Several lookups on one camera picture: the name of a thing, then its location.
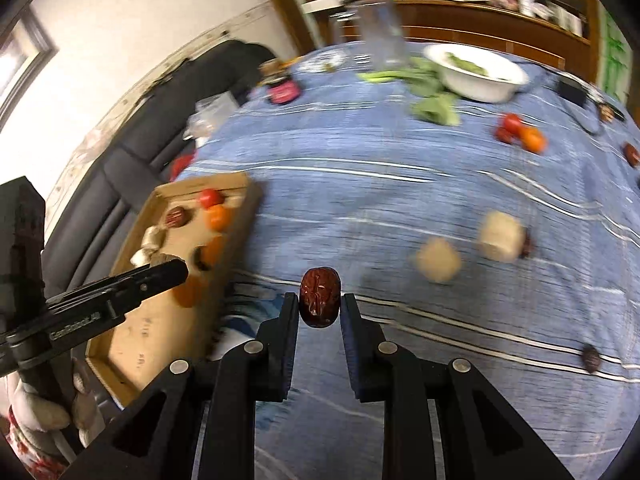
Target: orange fruit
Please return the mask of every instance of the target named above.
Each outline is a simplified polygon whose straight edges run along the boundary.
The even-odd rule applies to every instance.
[[[231,209],[222,204],[207,209],[207,225],[212,231],[224,231],[231,224],[232,217]]]
[[[190,274],[184,283],[171,289],[171,294],[178,305],[191,308],[200,301],[203,290],[204,285],[200,277],[196,274]]]
[[[222,235],[212,238],[207,245],[200,248],[200,261],[208,267],[213,267],[220,257],[225,237]]]
[[[532,126],[525,126],[520,131],[520,140],[525,150],[540,154],[545,151],[546,137],[542,132]]]

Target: cardboard box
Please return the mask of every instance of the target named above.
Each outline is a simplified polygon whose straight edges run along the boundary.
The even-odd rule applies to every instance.
[[[193,262],[193,250],[214,236],[206,225],[206,215],[198,205],[201,190],[212,187],[227,196],[243,195],[226,233],[224,248],[216,265],[207,272]],[[189,272],[207,282],[206,293],[193,308],[175,303],[170,291],[158,294],[127,314],[124,323],[89,341],[86,360],[114,400],[127,406],[167,365],[179,358],[203,357],[218,322],[224,289],[231,270],[241,255],[258,208],[262,191],[245,173],[226,173],[191,178],[157,187],[146,200],[111,275],[131,270],[130,258],[140,248],[145,230],[161,225],[168,209],[181,205],[193,218],[180,228],[168,229],[160,252],[180,256]]]

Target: white glove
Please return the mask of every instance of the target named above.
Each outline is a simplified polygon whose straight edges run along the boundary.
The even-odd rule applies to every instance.
[[[34,447],[49,455],[60,455],[49,432],[66,428],[71,423],[71,418],[78,428],[80,442],[85,447],[104,429],[104,419],[90,389],[84,366],[84,363],[73,359],[76,398],[72,403],[71,416],[62,406],[25,391],[17,372],[5,378],[9,404],[18,426]]]

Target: table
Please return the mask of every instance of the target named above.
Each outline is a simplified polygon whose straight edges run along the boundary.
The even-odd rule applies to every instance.
[[[461,100],[457,127],[411,118],[401,82],[297,65],[302,96],[279,107],[259,94],[184,176],[242,170],[266,186],[229,329],[251,336],[308,268],[334,267],[389,340],[431,360],[472,361],[576,478],[594,479],[640,414],[640,190],[620,153],[623,142],[638,145],[638,128],[627,114],[588,135],[583,127],[599,128],[593,105],[561,101],[553,74],[512,59],[528,91],[503,105]],[[505,112],[545,133],[543,155],[494,139]],[[478,253],[492,209],[531,228],[530,258]],[[433,235],[464,261],[449,285],[415,269]],[[338,324],[301,323],[289,399],[257,408],[257,478],[379,476],[383,407],[353,398]],[[594,376],[580,362],[584,344],[603,358]]]

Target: silver rivet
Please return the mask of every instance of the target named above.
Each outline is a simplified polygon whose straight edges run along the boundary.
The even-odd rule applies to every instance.
[[[258,352],[262,352],[264,348],[263,344],[260,341],[249,341],[244,344],[244,351],[248,354],[257,354]]]
[[[466,374],[471,370],[471,363],[466,359],[456,359],[453,361],[453,369],[461,374]]]
[[[398,345],[391,341],[383,341],[378,345],[378,350],[383,354],[395,354],[398,351]]]
[[[189,369],[189,363],[184,359],[178,359],[177,361],[174,361],[173,363],[171,363],[171,365],[169,366],[169,370],[171,371],[172,374],[175,374],[175,375],[183,374],[188,369]]]

